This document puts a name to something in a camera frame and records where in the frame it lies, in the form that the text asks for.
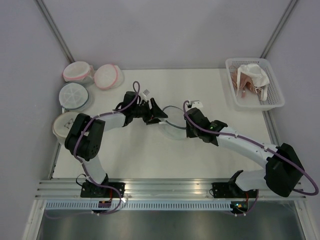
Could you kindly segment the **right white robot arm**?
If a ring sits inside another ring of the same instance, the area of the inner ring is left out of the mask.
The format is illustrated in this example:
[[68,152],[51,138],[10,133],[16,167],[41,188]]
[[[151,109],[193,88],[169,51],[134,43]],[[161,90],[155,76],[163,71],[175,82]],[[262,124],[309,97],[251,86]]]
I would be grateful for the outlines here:
[[287,143],[277,146],[240,137],[226,123],[209,121],[195,107],[186,111],[184,118],[188,138],[199,138],[205,143],[232,150],[261,166],[261,170],[238,170],[228,180],[228,192],[235,198],[257,189],[270,189],[286,198],[303,176],[301,161]]

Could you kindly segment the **blue-trimmed mesh laundry bag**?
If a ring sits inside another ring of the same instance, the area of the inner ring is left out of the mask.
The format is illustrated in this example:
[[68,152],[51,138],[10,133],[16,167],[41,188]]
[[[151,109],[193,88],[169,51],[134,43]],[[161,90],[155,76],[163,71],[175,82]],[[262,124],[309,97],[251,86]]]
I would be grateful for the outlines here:
[[168,105],[162,109],[168,118],[161,118],[159,130],[167,138],[172,140],[184,140],[187,138],[186,120],[181,108]]

